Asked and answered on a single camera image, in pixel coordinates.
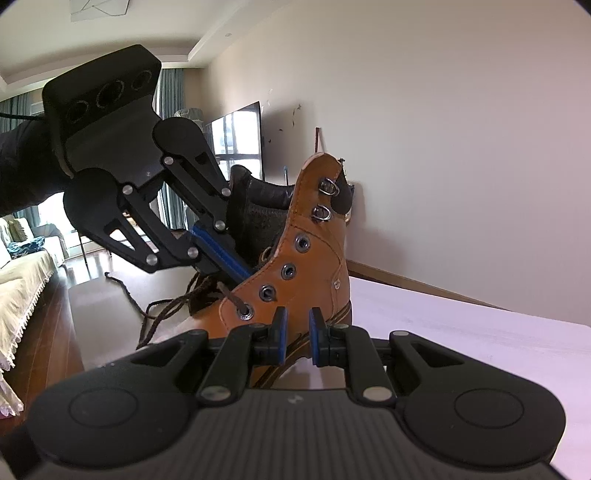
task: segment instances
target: television screen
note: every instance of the television screen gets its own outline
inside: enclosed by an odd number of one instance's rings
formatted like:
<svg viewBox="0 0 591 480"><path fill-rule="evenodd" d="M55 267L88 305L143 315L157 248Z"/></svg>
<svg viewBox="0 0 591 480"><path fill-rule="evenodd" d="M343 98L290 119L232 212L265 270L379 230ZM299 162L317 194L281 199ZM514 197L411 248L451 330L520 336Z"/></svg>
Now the television screen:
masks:
<svg viewBox="0 0 591 480"><path fill-rule="evenodd" d="M233 165L243 165L253 177L264 180L259 102L218 118L203 130L227 180Z"/></svg>

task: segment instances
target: boot sole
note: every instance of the boot sole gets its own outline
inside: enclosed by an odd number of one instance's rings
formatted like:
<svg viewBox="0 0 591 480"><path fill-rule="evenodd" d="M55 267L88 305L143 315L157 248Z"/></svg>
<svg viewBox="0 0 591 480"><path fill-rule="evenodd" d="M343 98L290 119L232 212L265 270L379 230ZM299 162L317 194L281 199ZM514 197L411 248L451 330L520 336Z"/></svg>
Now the boot sole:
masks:
<svg viewBox="0 0 591 480"><path fill-rule="evenodd" d="M327 325L336 325L338 323L351 325L353 320L351 302L340 309L336 315L329 318ZM287 346L285 363L279 367L269 367L265 373L252 385L252 388L271 388L275 380L282 376L285 371L291 367L300 358L311 358L310 353L310 334L305 333L297 340Z"/></svg>

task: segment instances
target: teal curtain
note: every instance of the teal curtain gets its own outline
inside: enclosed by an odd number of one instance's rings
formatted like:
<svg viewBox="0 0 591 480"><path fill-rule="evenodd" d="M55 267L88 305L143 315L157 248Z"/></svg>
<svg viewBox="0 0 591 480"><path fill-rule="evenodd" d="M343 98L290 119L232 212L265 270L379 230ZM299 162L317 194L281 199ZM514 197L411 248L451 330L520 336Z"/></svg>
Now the teal curtain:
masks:
<svg viewBox="0 0 591 480"><path fill-rule="evenodd" d="M184 72L183 69L163 69L158 82L157 108L162 119L174 116L184 108ZM164 223L172 229L185 228L184 203L168 186L160 190L160 214Z"/></svg>
<svg viewBox="0 0 591 480"><path fill-rule="evenodd" d="M17 95L0 102L0 112L11 113L13 115L30 115L31 114L31 98L28 93ZM0 133L14 130L18 124L23 120L15 120L12 118L0 117ZM29 226L39 226L39 209L37 206L32 206L19 212L15 212L14 216L17 218L26 218Z"/></svg>

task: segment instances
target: sofa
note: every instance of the sofa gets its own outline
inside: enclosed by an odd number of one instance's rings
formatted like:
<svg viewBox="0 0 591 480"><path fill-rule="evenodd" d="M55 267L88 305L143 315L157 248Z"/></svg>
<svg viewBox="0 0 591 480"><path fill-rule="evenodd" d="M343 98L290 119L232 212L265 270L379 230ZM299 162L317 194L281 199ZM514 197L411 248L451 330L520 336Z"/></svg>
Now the sofa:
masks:
<svg viewBox="0 0 591 480"><path fill-rule="evenodd" d="M43 288L67 258L63 236L48 224L31 228L33 235L45 237L42 250L12 259L7 246L13 241L9 225L13 219L11 215L0 218L0 418L22 411L22 402L2 372L15 366L15 351L28 319Z"/></svg>

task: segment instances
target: ceiling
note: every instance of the ceiling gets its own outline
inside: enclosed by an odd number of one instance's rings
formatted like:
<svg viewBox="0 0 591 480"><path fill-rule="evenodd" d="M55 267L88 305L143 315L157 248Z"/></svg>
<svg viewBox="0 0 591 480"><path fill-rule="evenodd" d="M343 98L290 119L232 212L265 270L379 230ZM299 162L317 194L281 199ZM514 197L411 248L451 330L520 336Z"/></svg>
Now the ceiling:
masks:
<svg viewBox="0 0 591 480"><path fill-rule="evenodd" d="M70 0L17 0L0 16L0 100L141 43L164 67L204 67L291 0L129 0L125 15L71 22Z"/></svg>

